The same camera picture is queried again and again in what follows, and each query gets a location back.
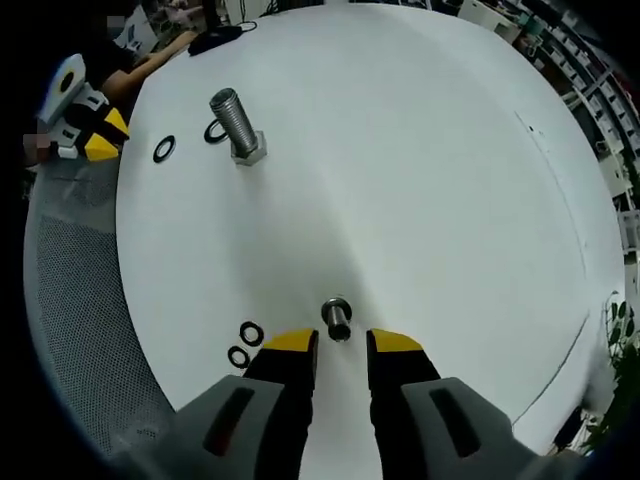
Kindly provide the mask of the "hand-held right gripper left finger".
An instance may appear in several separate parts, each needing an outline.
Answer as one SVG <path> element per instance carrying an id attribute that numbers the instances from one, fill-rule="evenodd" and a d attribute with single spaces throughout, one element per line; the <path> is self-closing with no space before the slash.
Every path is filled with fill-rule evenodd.
<path id="1" fill-rule="evenodd" d="M 148 446 L 120 455 L 123 479 L 296 479 L 312 421 L 318 332 L 265 343 L 170 419 Z"/>

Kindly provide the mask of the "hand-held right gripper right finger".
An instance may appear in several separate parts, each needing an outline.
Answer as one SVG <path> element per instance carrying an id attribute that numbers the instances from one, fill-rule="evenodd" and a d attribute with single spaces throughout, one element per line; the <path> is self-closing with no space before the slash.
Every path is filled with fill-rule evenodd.
<path id="1" fill-rule="evenodd" d="M 572 479 L 575 456 L 538 455 L 509 418 L 443 378 L 411 337 L 366 333 L 370 418 L 386 479 Z"/>

